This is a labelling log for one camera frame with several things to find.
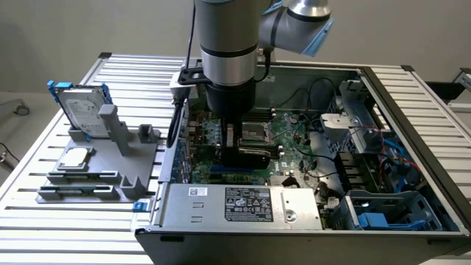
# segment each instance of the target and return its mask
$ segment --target black cylinder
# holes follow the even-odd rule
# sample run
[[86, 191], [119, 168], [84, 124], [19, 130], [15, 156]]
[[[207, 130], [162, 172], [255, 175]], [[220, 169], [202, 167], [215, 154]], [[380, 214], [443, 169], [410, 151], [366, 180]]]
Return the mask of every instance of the black cylinder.
[[214, 113], [223, 116], [228, 121], [236, 120], [254, 108], [255, 81], [251, 79], [247, 83], [231, 87], [208, 84], [206, 86], [206, 98]]

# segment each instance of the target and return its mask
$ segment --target floor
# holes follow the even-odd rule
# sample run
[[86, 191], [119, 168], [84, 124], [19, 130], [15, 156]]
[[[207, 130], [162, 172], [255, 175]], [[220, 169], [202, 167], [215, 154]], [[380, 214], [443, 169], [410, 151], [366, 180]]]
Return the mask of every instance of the floor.
[[[17, 116], [12, 110], [9, 114], [0, 116], [0, 142], [7, 145], [15, 156], [21, 159], [54, 115], [58, 113], [59, 105], [47, 93], [0, 92], [0, 104], [16, 98], [21, 98], [25, 101], [31, 112], [27, 116]], [[9, 172], [0, 168], [0, 185], [8, 175]]]

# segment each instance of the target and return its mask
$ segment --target blue latch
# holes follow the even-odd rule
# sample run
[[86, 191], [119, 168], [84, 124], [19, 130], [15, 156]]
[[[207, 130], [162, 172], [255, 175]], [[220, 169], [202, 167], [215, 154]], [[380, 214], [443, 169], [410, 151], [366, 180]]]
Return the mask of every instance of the blue latch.
[[388, 224], [382, 213], [363, 213], [359, 216], [359, 221], [364, 230], [422, 231], [426, 230], [427, 224], [426, 220], [414, 221], [410, 224]]
[[104, 94], [104, 101], [107, 104], [112, 104], [112, 99], [111, 99], [111, 94], [110, 94], [110, 87], [104, 84], [104, 82], [102, 83], [102, 90], [103, 90], [103, 94]]
[[50, 90], [50, 93], [54, 97], [54, 100], [56, 101], [56, 103], [60, 103], [59, 101], [59, 97], [58, 97], [58, 93], [56, 93], [56, 88], [71, 88], [74, 86], [74, 84], [71, 82], [59, 82], [56, 85], [54, 84], [55, 81], [50, 80], [47, 82], [47, 90]]
[[146, 213], [147, 212], [147, 203], [135, 202], [132, 205], [132, 212], [134, 213]]
[[319, 51], [320, 46], [323, 45], [327, 35], [330, 34], [332, 24], [334, 24], [334, 18], [328, 19], [326, 25], [320, 29], [318, 35], [315, 38], [311, 40], [311, 43], [308, 44], [308, 47], [306, 47], [304, 51], [302, 52], [302, 55], [311, 56], [314, 57]]

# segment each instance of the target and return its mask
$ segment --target capacitor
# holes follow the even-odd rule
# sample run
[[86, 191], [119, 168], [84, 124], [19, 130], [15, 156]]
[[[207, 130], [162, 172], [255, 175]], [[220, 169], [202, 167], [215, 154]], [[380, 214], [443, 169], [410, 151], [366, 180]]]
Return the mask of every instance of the capacitor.
[[291, 124], [298, 124], [298, 119], [294, 116], [291, 116], [290, 122], [291, 122]]
[[302, 142], [302, 136], [299, 134], [295, 135], [295, 142], [298, 145]]

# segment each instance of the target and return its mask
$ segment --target motherboard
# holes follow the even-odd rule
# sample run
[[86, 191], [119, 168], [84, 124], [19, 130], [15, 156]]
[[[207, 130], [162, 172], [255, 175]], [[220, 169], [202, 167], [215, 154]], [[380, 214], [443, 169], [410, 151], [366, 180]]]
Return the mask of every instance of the motherboard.
[[308, 122], [304, 114], [248, 113], [243, 117], [239, 145], [268, 151], [270, 165], [267, 169], [226, 168], [219, 160], [220, 118], [211, 112], [200, 112], [190, 121], [191, 182], [282, 186], [288, 177], [295, 177], [300, 187], [315, 185], [316, 180], [306, 175], [315, 167], [312, 158], [298, 151], [311, 154]]

